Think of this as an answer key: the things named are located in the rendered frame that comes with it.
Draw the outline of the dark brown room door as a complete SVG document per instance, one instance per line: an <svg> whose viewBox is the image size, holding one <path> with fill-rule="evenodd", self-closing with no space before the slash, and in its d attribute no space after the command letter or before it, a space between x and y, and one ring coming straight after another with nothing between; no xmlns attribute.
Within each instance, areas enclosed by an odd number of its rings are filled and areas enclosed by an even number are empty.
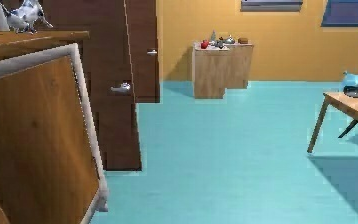
<svg viewBox="0 0 358 224"><path fill-rule="evenodd" d="M125 17L125 0L41 0L57 30L89 33L81 45L91 110L104 169L142 169ZM127 82L127 93L112 92Z"/></svg>
<svg viewBox="0 0 358 224"><path fill-rule="evenodd" d="M125 0L129 47L138 103L160 101L156 0Z"/></svg>

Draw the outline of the light blue vase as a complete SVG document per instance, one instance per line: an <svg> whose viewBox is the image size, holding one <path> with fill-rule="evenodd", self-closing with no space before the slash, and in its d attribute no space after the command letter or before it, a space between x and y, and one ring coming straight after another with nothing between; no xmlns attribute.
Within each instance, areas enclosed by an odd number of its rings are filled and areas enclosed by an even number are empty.
<svg viewBox="0 0 358 224"><path fill-rule="evenodd" d="M344 71L341 84L343 87L345 86L358 87L358 74L353 74L353 73L349 73L348 71Z"/></svg>

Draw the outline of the white grey bird statue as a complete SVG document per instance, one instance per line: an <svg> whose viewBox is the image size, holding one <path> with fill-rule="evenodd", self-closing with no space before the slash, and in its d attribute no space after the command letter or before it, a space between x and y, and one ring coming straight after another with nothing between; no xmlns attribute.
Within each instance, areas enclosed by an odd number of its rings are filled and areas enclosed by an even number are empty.
<svg viewBox="0 0 358 224"><path fill-rule="evenodd" d="M42 5L39 0L24 0L17 9L8 10L3 4L0 4L7 24L15 33L36 33L34 23L41 20L48 28L53 25L45 17Z"/></svg>

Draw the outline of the light wooden table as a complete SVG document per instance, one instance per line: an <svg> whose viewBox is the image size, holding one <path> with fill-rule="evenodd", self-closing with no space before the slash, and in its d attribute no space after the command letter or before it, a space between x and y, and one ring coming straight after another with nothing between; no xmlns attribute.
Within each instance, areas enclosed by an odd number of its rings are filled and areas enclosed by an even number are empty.
<svg viewBox="0 0 358 224"><path fill-rule="evenodd" d="M348 97L343 92L324 92L323 96L324 100L307 148L308 153L313 152L329 105L358 121L358 98Z"/></svg>

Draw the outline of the brown wooden cupboard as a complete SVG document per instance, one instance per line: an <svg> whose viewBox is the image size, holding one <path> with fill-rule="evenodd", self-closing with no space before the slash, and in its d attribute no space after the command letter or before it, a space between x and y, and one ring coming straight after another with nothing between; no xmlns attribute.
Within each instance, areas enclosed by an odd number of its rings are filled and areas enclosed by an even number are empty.
<svg viewBox="0 0 358 224"><path fill-rule="evenodd" d="M80 54L88 36L0 32L0 224L89 224L107 208Z"/></svg>

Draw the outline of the grey framed wall picture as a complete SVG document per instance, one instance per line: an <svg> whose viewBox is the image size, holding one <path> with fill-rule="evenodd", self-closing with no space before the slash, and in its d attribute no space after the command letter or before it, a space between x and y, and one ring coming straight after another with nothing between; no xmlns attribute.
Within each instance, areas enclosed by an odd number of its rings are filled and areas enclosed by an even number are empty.
<svg viewBox="0 0 358 224"><path fill-rule="evenodd" d="M303 0L241 0L241 11L299 12Z"/></svg>

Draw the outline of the blue window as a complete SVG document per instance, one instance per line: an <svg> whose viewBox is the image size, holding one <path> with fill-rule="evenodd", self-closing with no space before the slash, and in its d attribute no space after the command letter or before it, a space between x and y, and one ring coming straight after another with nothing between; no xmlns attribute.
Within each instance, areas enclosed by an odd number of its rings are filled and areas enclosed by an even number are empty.
<svg viewBox="0 0 358 224"><path fill-rule="evenodd" d="M327 0L322 27L358 27L358 0Z"/></svg>

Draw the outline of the black frying pan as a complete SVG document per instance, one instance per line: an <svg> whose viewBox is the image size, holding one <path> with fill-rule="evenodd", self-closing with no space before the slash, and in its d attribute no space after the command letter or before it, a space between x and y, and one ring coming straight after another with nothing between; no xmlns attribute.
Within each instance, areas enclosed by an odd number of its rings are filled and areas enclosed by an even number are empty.
<svg viewBox="0 0 358 224"><path fill-rule="evenodd" d="M358 86L345 86L343 93L348 97L358 98Z"/></svg>

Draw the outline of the light wooden counter cabinet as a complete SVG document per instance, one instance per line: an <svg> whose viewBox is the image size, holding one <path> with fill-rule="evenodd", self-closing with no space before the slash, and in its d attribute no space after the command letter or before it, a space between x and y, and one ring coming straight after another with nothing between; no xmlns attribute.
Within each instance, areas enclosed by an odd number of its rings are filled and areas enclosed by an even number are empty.
<svg viewBox="0 0 358 224"><path fill-rule="evenodd" d="M192 82L196 99L222 99L226 89L246 89L253 44L226 44L222 49L193 43Z"/></svg>

